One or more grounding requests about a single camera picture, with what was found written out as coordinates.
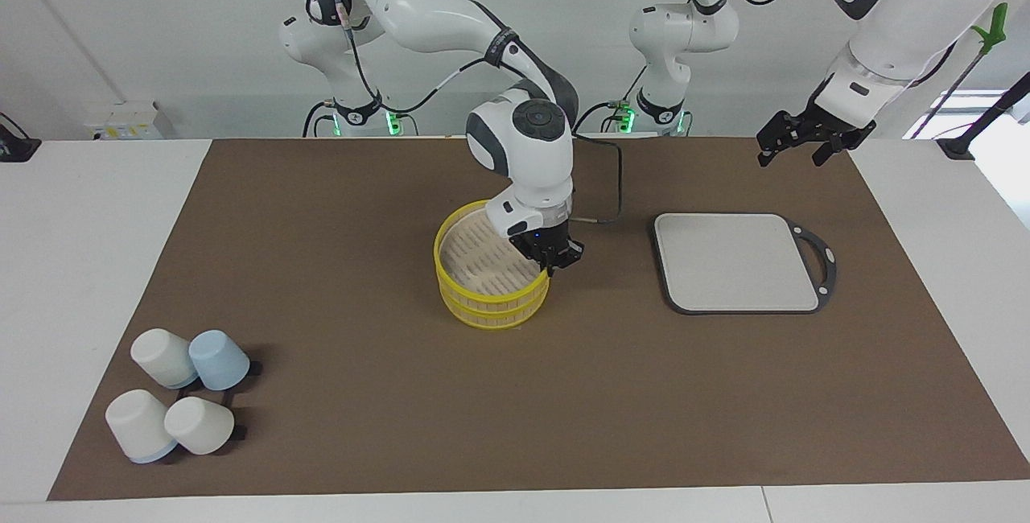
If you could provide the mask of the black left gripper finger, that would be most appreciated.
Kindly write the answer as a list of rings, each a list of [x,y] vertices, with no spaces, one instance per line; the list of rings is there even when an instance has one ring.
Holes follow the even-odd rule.
[[[775,113],[756,135],[759,145],[757,156],[759,165],[768,167],[772,163],[772,158],[793,148],[795,132],[796,118],[791,113]]]
[[[821,145],[814,150],[811,156],[814,165],[821,167],[831,156],[835,156],[843,151],[853,151],[865,141],[865,138],[876,130],[877,126],[878,123],[869,123],[859,128],[859,130],[849,131],[828,130],[826,127],[817,128],[814,135],[816,135],[817,141]]]

